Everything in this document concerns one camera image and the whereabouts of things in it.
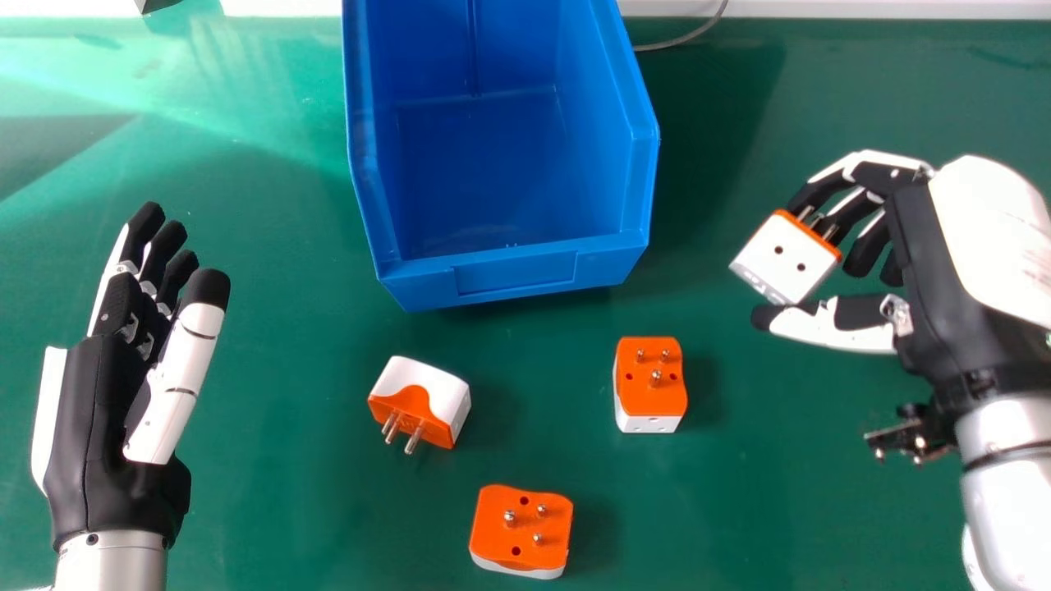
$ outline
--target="blue plastic bin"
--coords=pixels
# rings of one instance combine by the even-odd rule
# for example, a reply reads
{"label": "blue plastic bin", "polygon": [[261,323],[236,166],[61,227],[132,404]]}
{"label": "blue plastic bin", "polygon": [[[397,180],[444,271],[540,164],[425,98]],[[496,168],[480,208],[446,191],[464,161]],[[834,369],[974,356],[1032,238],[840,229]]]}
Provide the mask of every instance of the blue plastic bin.
{"label": "blue plastic bin", "polygon": [[659,134],[615,0],[345,0],[350,164],[406,310],[622,283]]}

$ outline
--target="exposed wiring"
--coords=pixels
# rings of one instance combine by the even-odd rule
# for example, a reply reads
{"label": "exposed wiring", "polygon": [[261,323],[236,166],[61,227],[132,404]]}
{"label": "exposed wiring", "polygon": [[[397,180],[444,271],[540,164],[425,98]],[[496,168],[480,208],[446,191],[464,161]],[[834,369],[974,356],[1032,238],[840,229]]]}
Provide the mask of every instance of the exposed wiring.
{"label": "exposed wiring", "polygon": [[660,41],[658,43],[646,43],[644,45],[635,45],[633,49],[635,49],[635,53],[637,54],[641,54],[643,52],[658,52],[660,49],[667,49],[668,47],[675,47],[676,45],[682,45],[687,41],[697,39],[701,35],[707,33],[709,28],[715,26],[716,23],[718,23],[722,19],[722,14],[726,12],[727,4],[729,4],[729,0],[723,0],[722,4],[719,4],[719,9],[716,11],[716,14],[712,15],[712,18],[704,21],[704,24],[702,24],[701,26],[695,28],[694,30],[691,30],[685,35],[676,37],[675,39],[668,39],[667,41]]}

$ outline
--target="robotic arm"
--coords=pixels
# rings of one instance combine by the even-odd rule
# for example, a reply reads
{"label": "robotic arm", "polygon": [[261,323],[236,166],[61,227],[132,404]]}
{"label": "robotic arm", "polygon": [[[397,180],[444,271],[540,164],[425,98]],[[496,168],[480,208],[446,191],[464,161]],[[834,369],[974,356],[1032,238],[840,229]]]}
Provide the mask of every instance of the robotic arm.
{"label": "robotic arm", "polygon": [[[820,209],[849,192],[827,213]],[[849,253],[850,228],[871,218]],[[839,265],[892,292],[808,300]],[[1051,219],[1014,170],[964,156],[940,170],[874,150],[811,178],[730,264],[770,305],[753,324],[797,341],[894,353],[931,387],[868,433],[920,466],[955,450],[964,559],[984,591],[1051,589]]]}
{"label": "robotic arm", "polygon": [[230,293],[226,274],[180,250],[186,238],[146,203],[117,239],[86,339],[44,353],[30,464],[51,511],[56,590],[165,587],[190,500],[172,452]]}

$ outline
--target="green table surface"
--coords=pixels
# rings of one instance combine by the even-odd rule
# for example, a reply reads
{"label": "green table surface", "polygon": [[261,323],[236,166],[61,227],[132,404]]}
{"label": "green table surface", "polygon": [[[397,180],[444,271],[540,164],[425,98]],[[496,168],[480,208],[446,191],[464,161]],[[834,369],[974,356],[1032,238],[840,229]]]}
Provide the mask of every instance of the green table surface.
{"label": "green table surface", "polygon": [[[630,24],[639,41],[688,22]],[[146,199],[233,280],[180,445],[182,589],[964,589],[960,464],[861,434],[926,386],[891,358],[757,333],[726,264],[811,172],[871,147],[1011,163],[1051,190],[1051,25],[727,21],[640,58],[661,123],[652,246],[626,284],[406,314],[374,280],[346,161],[336,19],[0,21],[0,588],[50,579],[28,446],[42,349],[75,343]],[[837,277],[826,293],[875,289]],[[674,435],[613,422],[624,334],[674,334]],[[456,449],[406,457],[365,398],[406,354],[462,375]],[[577,509],[555,583],[467,552],[478,489]]]}

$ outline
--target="white wall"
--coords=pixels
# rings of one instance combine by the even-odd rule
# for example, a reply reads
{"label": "white wall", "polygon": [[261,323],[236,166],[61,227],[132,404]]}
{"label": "white wall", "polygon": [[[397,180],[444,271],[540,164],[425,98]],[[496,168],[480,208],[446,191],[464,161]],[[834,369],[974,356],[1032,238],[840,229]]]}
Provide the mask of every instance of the white wall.
{"label": "white wall", "polygon": [[[229,16],[337,16],[341,0],[221,0]],[[710,15],[719,0],[619,0],[624,16]],[[0,17],[139,18],[131,0],[0,0]],[[1051,0],[729,0],[727,17],[1051,19]]]}

